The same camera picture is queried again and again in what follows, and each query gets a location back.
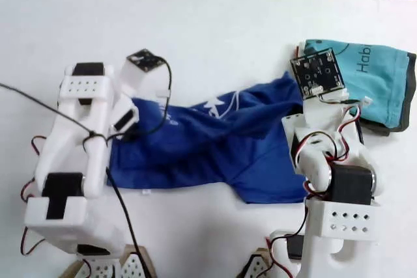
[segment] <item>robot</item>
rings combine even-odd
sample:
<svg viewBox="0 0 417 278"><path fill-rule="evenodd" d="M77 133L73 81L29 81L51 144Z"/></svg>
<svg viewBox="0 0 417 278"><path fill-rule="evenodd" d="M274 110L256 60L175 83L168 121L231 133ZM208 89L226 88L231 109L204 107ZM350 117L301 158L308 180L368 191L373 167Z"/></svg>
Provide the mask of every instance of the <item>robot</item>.
<svg viewBox="0 0 417 278"><path fill-rule="evenodd" d="M123 233L91 202L102 194L111 139L123 138L139 120L132 98L142 75L164 63L142 50L128 57L118 76L102 63L78 63L66 69L58 115L35 170L42 196L27 203L25 224L29 229L67 253L111 262L114 277L121 276L117 260L125 249L120 240ZM273 276L271 272L257 276L369 277L367 260L377 240L379 216L374 197L381 194L382 182L361 142L357 120L370 99L348 100L331 49L299 57L291 64L303 96L303 113L285 117L282 123L295 172L306 177L309 191L301 267L298 270L287 252L290 238L300 231L291 236L274 232L270 257L279 268ZM162 95L167 100L169 91L170 86ZM82 173L63 173L61 165L76 147L87 153L87 166ZM141 277L148 278L149 271L134 243L143 267Z"/></svg>

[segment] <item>tabletop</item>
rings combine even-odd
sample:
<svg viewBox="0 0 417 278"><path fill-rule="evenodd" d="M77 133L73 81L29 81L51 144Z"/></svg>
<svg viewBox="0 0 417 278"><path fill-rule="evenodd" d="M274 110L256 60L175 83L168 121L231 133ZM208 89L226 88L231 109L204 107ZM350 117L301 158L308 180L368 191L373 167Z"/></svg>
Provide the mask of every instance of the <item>tabletop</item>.
<svg viewBox="0 0 417 278"><path fill-rule="evenodd" d="M416 52L416 17L416 0L0 0L0 81L55 105L69 64L120 68L127 55L148 48L173 69L171 103L192 105L282 76L294 47L307 38ZM145 80L139 95L152 98L165 87L166 72ZM417 269L416 106L405 132L364 137L386 181L375 277L412 277ZM5 277L57 277L74 256L47 243L30 257L19 254L25 211L19 192L36 165L29 142L49 133L54 116L5 90L0 108L0 268ZM265 236L295 230L303 218L302 204L244 204L222 183L122 194L160 278L235 277ZM130 243L113 191L106 187L96 201ZM31 233L28 244L35 239Z"/></svg>

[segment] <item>black circuit board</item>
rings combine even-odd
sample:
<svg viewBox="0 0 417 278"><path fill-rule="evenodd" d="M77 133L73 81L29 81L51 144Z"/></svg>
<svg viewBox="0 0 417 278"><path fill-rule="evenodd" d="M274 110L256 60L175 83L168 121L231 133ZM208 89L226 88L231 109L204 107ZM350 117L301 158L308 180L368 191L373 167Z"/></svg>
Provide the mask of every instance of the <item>black circuit board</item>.
<svg viewBox="0 0 417 278"><path fill-rule="evenodd" d="M154 55L148 49L142 49L128 56L127 59L146 73L164 63L161 58Z"/></svg>
<svg viewBox="0 0 417 278"><path fill-rule="evenodd" d="M333 49L291 60L303 100L345 88Z"/></svg>

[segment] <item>teal fabric pouch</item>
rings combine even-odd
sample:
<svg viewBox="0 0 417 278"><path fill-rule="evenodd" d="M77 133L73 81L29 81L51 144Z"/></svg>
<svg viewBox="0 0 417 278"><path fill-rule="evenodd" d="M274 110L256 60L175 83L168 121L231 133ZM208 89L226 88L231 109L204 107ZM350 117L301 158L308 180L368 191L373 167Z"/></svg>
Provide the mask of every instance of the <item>teal fabric pouch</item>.
<svg viewBox="0 0 417 278"><path fill-rule="evenodd" d="M333 48L351 99L372 98L363 108L361 123L384 135L409 125L416 90L416 55L387 46L307 40L304 53Z"/></svg>

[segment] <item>white logo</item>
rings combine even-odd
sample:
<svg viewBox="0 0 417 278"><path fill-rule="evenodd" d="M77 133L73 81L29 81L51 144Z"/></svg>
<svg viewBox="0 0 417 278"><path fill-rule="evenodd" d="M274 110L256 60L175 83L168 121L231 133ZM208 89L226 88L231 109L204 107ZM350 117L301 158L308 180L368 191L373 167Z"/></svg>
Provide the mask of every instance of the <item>white logo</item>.
<svg viewBox="0 0 417 278"><path fill-rule="evenodd" d="M222 113L222 115L219 114L219 111L217 110L216 106L217 105L223 105L224 102L221 101L218 98L213 98L213 99L207 101L207 103L204 105L204 107L210 108L208 113L211 117L223 118L232 109L233 102L234 102L235 99L236 99L236 111L239 110L239 90L238 90L233 94L232 99L231 99L230 104L229 104L229 107L226 109L226 111L224 111Z"/></svg>

